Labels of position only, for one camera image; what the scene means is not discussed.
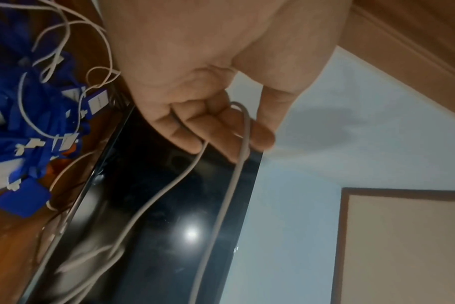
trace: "hand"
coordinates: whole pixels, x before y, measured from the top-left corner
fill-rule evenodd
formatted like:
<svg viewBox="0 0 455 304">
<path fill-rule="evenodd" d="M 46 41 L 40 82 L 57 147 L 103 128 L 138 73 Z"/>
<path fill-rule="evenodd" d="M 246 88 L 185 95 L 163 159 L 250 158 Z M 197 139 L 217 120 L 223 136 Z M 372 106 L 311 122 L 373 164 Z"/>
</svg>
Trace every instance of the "hand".
<svg viewBox="0 0 455 304">
<path fill-rule="evenodd" d="M 272 147 L 290 106 L 330 58 L 351 0 L 100 4 L 114 55 L 146 120 L 190 153 L 200 151 L 201 138 L 236 162 L 243 119 L 224 89 L 237 71 L 264 85 L 250 145 Z"/>
</svg>

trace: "beige panel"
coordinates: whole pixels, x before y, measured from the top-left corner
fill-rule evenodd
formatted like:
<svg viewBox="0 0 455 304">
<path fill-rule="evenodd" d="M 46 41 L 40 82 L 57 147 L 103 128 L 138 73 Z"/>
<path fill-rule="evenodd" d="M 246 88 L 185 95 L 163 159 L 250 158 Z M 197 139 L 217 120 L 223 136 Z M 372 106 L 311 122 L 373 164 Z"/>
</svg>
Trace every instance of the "beige panel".
<svg viewBox="0 0 455 304">
<path fill-rule="evenodd" d="M 455 304 L 455 202 L 351 196 L 342 304 Z"/>
</svg>

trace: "white wall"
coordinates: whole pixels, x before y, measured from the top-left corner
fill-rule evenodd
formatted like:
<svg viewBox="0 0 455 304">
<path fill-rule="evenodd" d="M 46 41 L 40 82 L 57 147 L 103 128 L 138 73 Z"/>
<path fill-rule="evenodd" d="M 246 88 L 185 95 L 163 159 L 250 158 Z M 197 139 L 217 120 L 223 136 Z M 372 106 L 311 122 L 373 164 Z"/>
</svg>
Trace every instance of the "white wall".
<svg viewBox="0 0 455 304">
<path fill-rule="evenodd" d="M 260 85 L 228 92 L 255 116 Z M 343 187 L 455 190 L 455 116 L 338 48 L 268 156 Z"/>
<path fill-rule="evenodd" d="M 263 159 L 220 304 L 328 304 L 341 188 Z"/>
</svg>

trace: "blue plastic tag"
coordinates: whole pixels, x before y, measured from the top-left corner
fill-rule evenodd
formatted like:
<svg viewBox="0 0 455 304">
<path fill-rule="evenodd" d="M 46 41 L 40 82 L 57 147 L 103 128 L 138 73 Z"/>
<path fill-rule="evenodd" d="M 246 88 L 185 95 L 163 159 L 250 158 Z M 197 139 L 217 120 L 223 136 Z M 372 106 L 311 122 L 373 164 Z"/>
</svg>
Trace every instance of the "blue plastic tag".
<svg viewBox="0 0 455 304">
<path fill-rule="evenodd" d="M 0 196 L 0 209 L 26 218 L 35 214 L 50 198 L 47 188 L 28 177 L 17 191 L 8 191 Z"/>
</svg>

